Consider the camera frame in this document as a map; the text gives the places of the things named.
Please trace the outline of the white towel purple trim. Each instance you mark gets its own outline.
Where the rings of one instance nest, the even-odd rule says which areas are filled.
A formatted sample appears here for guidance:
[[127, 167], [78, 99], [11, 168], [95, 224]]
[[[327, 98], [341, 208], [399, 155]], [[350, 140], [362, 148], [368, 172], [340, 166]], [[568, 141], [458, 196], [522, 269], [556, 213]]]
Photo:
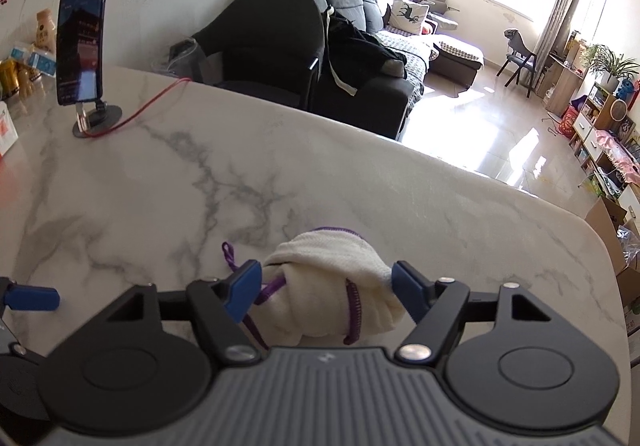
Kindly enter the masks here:
[[322, 226], [262, 261], [262, 286], [242, 325], [266, 350], [305, 338], [352, 345], [394, 330], [405, 314], [392, 268], [374, 247], [351, 229]]

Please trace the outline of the orange white tissue box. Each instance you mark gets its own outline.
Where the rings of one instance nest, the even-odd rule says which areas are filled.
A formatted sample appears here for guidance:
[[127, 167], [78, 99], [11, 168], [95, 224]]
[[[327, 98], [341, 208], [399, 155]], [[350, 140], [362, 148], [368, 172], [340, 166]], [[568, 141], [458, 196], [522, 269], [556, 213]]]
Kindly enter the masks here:
[[14, 146], [18, 140], [17, 130], [14, 126], [8, 106], [5, 102], [0, 102], [0, 158], [3, 159], [6, 153]]

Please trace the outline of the round grey phone stand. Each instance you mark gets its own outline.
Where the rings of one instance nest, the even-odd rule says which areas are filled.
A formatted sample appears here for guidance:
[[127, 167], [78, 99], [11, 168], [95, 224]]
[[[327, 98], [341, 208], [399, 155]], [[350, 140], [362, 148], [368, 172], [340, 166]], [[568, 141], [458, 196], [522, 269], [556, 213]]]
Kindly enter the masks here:
[[73, 136], [77, 138], [99, 137], [114, 128], [122, 118], [122, 108], [101, 99], [94, 102], [93, 110], [87, 111], [86, 106], [86, 102], [78, 102], [75, 106]]

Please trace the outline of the cardboard box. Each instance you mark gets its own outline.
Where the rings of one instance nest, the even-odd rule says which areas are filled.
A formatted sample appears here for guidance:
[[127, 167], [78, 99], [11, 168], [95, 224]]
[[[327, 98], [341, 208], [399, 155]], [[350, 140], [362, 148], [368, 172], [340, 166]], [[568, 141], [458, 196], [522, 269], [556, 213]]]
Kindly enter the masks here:
[[614, 272], [639, 269], [639, 235], [626, 221], [627, 211], [600, 197], [586, 215], [587, 224], [604, 242]]

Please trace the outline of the golden cans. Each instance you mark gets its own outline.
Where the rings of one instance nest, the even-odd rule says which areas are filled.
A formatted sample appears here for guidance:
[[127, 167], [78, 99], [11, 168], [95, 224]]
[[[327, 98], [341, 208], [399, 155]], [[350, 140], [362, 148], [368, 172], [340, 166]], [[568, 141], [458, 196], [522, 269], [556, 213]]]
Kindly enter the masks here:
[[1, 98], [9, 99], [15, 94], [27, 98], [35, 93], [35, 78], [38, 72], [26, 64], [8, 58], [0, 64]]

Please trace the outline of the blue white packet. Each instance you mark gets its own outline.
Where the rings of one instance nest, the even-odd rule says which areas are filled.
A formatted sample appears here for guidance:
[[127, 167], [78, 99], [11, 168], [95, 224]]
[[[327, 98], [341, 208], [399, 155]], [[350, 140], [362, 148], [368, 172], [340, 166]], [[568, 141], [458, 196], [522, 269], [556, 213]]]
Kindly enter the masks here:
[[44, 73], [46, 76], [56, 75], [56, 58], [47, 50], [33, 45], [14, 44], [10, 51], [10, 57], [22, 65]]

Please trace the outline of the low shelf cabinet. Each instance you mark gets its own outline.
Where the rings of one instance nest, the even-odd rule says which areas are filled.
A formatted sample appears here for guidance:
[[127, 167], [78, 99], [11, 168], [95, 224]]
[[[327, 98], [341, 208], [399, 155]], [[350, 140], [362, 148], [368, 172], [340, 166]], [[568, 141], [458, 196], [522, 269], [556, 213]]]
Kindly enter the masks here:
[[627, 103], [593, 84], [573, 124], [574, 150], [593, 195], [616, 202], [626, 220], [639, 221], [639, 133]]

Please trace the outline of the dark grey sofa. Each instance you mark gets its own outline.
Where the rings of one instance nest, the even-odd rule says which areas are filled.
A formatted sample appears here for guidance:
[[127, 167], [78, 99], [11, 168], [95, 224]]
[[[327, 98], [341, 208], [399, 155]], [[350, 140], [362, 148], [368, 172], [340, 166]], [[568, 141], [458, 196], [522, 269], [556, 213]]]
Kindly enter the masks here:
[[220, 88], [396, 140], [429, 73], [467, 90], [484, 65], [429, 25], [403, 0], [234, 0], [192, 38]]

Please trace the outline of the wooden desk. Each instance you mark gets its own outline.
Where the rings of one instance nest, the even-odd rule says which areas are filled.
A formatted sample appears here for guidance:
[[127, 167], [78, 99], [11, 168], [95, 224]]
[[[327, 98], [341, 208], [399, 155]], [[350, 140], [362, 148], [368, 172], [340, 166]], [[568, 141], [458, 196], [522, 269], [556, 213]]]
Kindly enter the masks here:
[[544, 109], [555, 117], [562, 117], [570, 106], [578, 88], [584, 82], [585, 73], [576, 69], [558, 56], [551, 55], [551, 65], [541, 83], [542, 103]]

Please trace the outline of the dark wooden chair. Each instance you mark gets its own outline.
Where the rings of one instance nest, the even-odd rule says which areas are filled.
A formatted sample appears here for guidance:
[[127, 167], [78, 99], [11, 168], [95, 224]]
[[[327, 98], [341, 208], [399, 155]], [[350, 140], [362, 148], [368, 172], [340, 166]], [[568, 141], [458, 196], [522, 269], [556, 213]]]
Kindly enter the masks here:
[[506, 61], [499, 68], [497, 76], [500, 76], [506, 67], [510, 64], [516, 65], [516, 71], [512, 74], [508, 82], [504, 86], [509, 86], [513, 80], [516, 83], [520, 83], [520, 77], [523, 70], [526, 70], [529, 75], [529, 81], [527, 83], [527, 97], [530, 97], [534, 88], [534, 77], [537, 70], [537, 55], [529, 50], [521, 33], [518, 29], [509, 28], [503, 31], [503, 35], [506, 38], [506, 45], [508, 46], [509, 53], [506, 54]]

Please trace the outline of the beige drink bottle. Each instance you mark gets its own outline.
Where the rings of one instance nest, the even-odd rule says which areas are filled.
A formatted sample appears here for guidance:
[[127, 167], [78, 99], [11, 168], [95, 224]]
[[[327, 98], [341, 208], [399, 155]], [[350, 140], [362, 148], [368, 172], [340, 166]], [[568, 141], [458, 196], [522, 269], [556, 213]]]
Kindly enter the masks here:
[[37, 31], [35, 46], [40, 48], [40, 50], [45, 50], [46, 52], [54, 54], [56, 49], [56, 24], [53, 19], [53, 14], [48, 8], [46, 8], [45, 10], [40, 10], [40, 12], [37, 13], [36, 18]]

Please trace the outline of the white deer pillow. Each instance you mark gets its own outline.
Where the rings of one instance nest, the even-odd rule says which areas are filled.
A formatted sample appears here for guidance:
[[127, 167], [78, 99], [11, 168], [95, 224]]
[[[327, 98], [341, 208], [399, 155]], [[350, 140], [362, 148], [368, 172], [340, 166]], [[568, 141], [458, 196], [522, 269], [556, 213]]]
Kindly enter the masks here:
[[390, 25], [409, 34], [420, 34], [429, 10], [427, 4], [395, 0], [390, 9]]

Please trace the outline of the green potted plant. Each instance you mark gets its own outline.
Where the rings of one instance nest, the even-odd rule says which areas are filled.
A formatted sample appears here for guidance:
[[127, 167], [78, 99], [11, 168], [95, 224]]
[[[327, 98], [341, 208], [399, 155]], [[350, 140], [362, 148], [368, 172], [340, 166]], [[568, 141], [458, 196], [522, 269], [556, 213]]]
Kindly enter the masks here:
[[582, 55], [582, 63], [589, 72], [600, 73], [599, 84], [610, 93], [620, 80], [632, 81], [639, 72], [639, 63], [634, 58], [614, 53], [604, 44], [590, 45]]

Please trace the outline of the black smartphone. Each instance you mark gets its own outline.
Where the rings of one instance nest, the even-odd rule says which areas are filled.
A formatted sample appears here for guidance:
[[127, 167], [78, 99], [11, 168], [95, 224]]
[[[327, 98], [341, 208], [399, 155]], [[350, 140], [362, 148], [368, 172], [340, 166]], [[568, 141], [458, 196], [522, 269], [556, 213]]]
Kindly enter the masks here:
[[106, 0], [60, 0], [56, 30], [56, 98], [60, 106], [102, 98]]

